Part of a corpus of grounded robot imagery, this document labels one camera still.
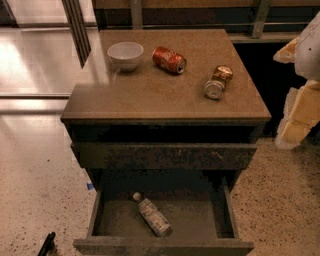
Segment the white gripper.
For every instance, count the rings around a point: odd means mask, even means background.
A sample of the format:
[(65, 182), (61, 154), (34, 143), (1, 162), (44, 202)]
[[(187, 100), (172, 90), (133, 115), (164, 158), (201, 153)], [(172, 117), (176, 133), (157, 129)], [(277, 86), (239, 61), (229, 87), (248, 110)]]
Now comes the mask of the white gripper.
[(320, 12), (299, 39), (292, 39), (278, 50), (273, 60), (283, 64), (295, 62), (296, 74), (308, 79), (299, 89), (290, 88), (277, 130), (276, 146), (291, 150), (320, 122), (320, 82), (317, 82), (320, 80)]

